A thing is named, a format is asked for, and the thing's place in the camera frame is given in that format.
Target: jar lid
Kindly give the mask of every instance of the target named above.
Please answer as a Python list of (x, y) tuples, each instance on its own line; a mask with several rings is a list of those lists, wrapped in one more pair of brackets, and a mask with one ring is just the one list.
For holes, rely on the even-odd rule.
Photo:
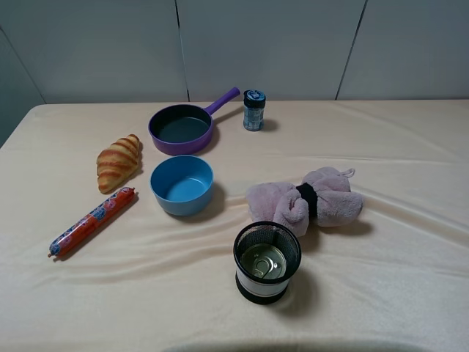
[(265, 94), (260, 90), (246, 90), (244, 92), (244, 105), (248, 108), (262, 109), (265, 107)]

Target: black band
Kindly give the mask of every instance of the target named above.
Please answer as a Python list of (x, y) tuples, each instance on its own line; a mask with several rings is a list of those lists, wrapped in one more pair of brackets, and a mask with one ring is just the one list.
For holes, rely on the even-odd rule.
[(303, 198), (308, 203), (309, 217), (310, 219), (317, 218), (317, 193), (312, 186), (308, 183), (304, 183), (296, 188)]

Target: black mesh pencil holder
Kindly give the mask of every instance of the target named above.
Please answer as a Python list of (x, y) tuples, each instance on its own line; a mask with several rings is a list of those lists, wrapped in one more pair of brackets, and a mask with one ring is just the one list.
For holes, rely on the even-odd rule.
[(242, 229), (234, 241), (233, 252), (237, 288), (257, 304), (279, 300), (301, 261), (295, 235), (271, 221), (255, 222)]

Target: tin can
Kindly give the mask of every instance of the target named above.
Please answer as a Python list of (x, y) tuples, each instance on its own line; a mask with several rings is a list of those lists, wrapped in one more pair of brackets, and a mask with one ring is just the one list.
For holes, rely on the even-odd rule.
[(259, 131), (264, 126), (265, 94), (259, 90), (244, 92), (244, 128)]
[(242, 229), (233, 251), (237, 288), (257, 304), (279, 300), (301, 261), (298, 239), (286, 227), (271, 221)]

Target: frying pan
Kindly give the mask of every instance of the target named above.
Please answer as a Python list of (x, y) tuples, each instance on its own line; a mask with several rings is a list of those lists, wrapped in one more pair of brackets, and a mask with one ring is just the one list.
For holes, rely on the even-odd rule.
[(213, 135), (212, 114), (239, 94), (238, 88), (231, 88), (205, 109), (180, 104), (160, 110), (148, 124), (153, 143), (169, 155), (193, 154), (204, 149)]

